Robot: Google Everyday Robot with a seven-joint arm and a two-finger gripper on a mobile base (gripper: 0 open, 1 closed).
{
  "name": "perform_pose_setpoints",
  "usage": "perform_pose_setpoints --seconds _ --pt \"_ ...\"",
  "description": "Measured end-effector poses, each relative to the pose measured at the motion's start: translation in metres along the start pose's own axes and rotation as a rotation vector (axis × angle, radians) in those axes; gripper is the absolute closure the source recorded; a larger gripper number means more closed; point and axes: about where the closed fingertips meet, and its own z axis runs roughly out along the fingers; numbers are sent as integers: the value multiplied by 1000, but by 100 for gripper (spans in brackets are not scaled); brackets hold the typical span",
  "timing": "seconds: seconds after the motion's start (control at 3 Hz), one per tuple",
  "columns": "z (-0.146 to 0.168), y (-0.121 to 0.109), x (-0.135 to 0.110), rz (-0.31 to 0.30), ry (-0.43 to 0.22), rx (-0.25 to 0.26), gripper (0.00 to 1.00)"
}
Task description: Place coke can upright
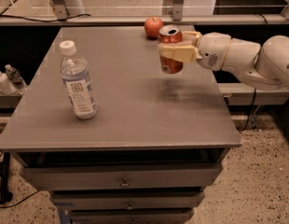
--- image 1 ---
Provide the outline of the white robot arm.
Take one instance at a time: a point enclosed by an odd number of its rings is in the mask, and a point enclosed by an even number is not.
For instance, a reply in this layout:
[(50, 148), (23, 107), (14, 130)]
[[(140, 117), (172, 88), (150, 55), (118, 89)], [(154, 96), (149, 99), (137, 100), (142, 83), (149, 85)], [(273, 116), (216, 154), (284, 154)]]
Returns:
[(284, 35), (260, 45), (220, 33), (184, 31), (181, 42), (159, 43), (158, 53), (177, 62), (197, 62), (206, 69), (228, 72), (261, 91), (289, 90), (289, 37)]

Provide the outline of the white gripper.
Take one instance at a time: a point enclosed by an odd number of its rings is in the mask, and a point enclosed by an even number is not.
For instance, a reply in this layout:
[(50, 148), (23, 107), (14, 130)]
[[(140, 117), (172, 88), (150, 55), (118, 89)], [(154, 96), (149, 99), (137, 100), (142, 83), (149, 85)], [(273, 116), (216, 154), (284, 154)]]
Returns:
[(158, 54), (181, 63), (197, 60), (203, 68), (218, 71), (223, 65), (230, 35), (209, 33), (204, 36), (196, 31), (183, 31), (184, 45), (158, 44)]

